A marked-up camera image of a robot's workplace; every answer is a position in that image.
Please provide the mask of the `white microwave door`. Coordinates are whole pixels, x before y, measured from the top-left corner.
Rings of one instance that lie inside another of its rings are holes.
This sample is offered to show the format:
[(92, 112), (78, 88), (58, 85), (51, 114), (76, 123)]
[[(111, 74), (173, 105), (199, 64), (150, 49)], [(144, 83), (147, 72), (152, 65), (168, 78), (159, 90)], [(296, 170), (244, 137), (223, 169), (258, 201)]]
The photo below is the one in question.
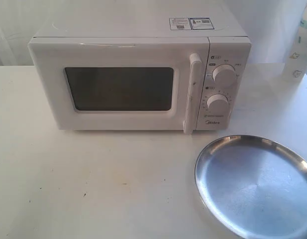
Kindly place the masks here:
[(35, 37), (28, 48), (59, 129), (197, 127), (206, 37)]

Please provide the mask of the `white microwave oven body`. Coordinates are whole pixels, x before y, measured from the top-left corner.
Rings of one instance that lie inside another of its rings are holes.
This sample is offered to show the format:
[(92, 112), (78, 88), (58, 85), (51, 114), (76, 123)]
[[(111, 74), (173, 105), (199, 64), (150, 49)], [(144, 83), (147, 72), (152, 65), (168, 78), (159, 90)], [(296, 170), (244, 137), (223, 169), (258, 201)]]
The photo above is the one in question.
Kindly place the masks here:
[[(231, 31), (216, 30), (215, 28), (214, 30), (171, 30), (169, 18), (152, 12), (136, 12), (125, 9), (122, 12), (118, 12), (116, 9), (106, 9), (102, 13), (88, 12), (85, 14), (69, 10), (57, 16), (49, 26), (43, 27), (34, 38), (206, 37), (209, 39), (210, 48), (195, 130), (225, 129), (228, 126), (241, 75), (251, 48), (249, 39), (242, 36), (241, 29), (237, 26), (234, 26)], [(235, 69), (237, 79), (230, 86), (218, 85), (212, 78), (213, 70), (222, 64), (229, 64)], [(228, 111), (213, 113), (208, 110), (206, 102), (210, 96), (215, 94), (226, 96), (229, 104)]]

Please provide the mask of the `lower white control knob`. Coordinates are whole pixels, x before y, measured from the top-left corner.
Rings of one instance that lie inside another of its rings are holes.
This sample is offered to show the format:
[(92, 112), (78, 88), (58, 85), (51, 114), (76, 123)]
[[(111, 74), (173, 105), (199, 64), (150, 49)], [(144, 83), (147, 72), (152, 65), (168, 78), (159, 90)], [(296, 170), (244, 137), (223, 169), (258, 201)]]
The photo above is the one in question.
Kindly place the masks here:
[(215, 94), (208, 98), (207, 108), (213, 113), (224, 113), (229, 110), (229, 104), (226, 96), (222, 94)]

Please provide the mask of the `white control knob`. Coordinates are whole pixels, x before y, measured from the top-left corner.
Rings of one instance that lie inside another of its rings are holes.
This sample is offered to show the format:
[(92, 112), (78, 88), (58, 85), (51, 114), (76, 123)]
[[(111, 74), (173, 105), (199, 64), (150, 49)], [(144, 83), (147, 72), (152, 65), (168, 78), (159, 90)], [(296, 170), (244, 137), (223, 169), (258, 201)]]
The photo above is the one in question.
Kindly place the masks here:
[(207, 108), (213, 113), (224, 113), (229, 110), (229, 104), (226, 96), (222, 94), (215, 94), (208, 98)]
[(213, 70), (212, 78), (218, 85), (230, 86), (235, 83), (237, 75), (231, 65), (222, 64)]

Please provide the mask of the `upper white control knob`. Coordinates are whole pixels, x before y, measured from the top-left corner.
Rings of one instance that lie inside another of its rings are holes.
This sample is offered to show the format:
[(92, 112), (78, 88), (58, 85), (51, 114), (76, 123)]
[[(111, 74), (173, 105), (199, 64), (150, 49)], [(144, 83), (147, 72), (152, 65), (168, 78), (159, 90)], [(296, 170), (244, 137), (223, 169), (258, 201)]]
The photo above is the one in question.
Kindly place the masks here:
[(231, 65), (222, 64), (213, 70), (212, 78), (218, 85), (230, 86), (235, 83), (237, 75)]

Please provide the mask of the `blue white label sticker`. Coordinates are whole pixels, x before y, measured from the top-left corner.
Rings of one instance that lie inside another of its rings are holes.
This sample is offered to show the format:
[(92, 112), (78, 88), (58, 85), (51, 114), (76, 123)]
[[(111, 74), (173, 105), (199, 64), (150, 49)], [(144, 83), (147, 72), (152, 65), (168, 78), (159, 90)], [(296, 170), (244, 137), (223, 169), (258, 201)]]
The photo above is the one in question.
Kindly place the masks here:
[(169, 18), (171, 30), (214, 30), (208, 17)]

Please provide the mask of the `round stainless steel plate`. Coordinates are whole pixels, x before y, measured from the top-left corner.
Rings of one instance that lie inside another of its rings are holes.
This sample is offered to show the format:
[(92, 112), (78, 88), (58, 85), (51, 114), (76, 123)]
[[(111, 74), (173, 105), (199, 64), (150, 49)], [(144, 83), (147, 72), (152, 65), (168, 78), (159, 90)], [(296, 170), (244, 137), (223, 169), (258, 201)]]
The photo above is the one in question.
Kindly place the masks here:
[(307, 239), (307, 161), (275, 141), (229, 135), (195, 163), (200, 199), (244, 239)]

